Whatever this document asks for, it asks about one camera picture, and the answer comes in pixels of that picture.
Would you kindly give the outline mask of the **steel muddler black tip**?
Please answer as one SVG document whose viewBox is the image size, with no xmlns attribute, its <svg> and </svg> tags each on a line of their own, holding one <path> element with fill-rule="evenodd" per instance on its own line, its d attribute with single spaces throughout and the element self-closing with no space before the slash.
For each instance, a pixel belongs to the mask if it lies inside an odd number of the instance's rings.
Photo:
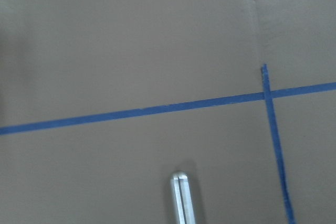
<svg viewBox="0 0 336 224">
<path fill-rule="evenodd" d="M 170 184 L 176 223 L 196 224 L 188 175 L 183 171 L 174 172 Z"/>
</svg>

